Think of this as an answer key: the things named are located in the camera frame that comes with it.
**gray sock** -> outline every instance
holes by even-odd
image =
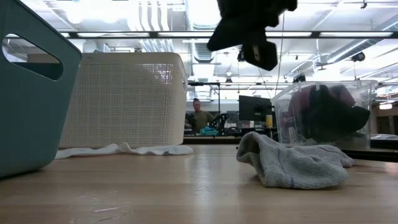
[[[334,146],[286,148],[254,132],[242,138],[236,158],[252,165],[264,186],[290,189],[336,186],[348,177],[344,167],[354,164],[352,158]]]

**desk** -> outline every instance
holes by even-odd
[[[398,222],[398,164],[358,161],[342,186],[264,188],[235,145],[189,156],[54,161],[0,181],[2,224]]]

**teal plastic basket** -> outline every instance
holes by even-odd
[[[19,0],[0,1],[0,37],[8,34],[60,63],[11,63],[0,52],[0,177],[53,161],[81,60],[76,47]]]

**computer monitor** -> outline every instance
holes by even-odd
[[[239,96],[239,120],[265,121],[272,115],[271,100],[255,96]]]

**ceiling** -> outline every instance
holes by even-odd
[[[136,25],[131,25],[134,19],[141,22],[144,30],[165,30],[163,23],[166,23],[170,30],[192,30],[195,24],[208,23],[207,28],[212,30],[214,23],[219,19],[216,0],[160,0],[160,1],[111,1],[111,0],[80,0],[54,1],[54,0],[22,0],[27,6],[33,9],[40,17],[45,19],[51,26],[60,32],[71,31],[130,31],[137,30]],[[86,1],[85,7],[76,7]],[[298,8],[294,12],[286,12],[280,17],[280,24],[275,28],[267,30],[333,30],[333,31],[379,31],[383,30],[386,21],[394,23],[398,29],[398,0],[367,1],[368,6],[361,9],[363,1],[344,0],[299,0]],[[193,10],[188,10],[186,4],[190,4]],[[152,5],[156,5],[159,12],[158,22],[152,21]],[[73,18],[84,14],[86,18]],[[167,19],[162,20],[160,15],[167,14]],[[85,41],[71,40],[76,46],[84,48]],[[145,48],[144,45],[158,45],[159,50],[167,45],[159,40],[91,40],[96,46],[106,45],[110,51],[126,52],[137,48]],[[375,79],[379,82],[388,80],[394,82],[398,77],[397,63],[398,40],[383,40],[374,44],[363,52],[366,59],[363,62],[352,62],[341,60],[338,63],[326,65],[326,70],[319,70],[317,62],[324,62],[329,55],[342,50],[352,44],[352,39],[272,39],[271,42],[277,45],[280,57],[280,64],[273,71],[267,72],[253,67],[247,63],[238,63],[236,57],[239,47],[220,50],[213,54],[211,61],[213,65],[198,65],[193,58],[194,48],[200,44],[192,44],[192,39],[169,40],[173,51],[180,54],[191,80],[207,78],[208,82],[224,82],[230,75],[234,82],[291,82],[295,75],[304,73],[309,80],[354,80],[355,77],[362,79]],[[12,50],[10,54],[31,54],[37,49],[23,40],[7,40],[6,47]],[[205,88],[202,97],[209,98],[208,88]],[[269,92],[260,92],[264,97],[273,97]]]

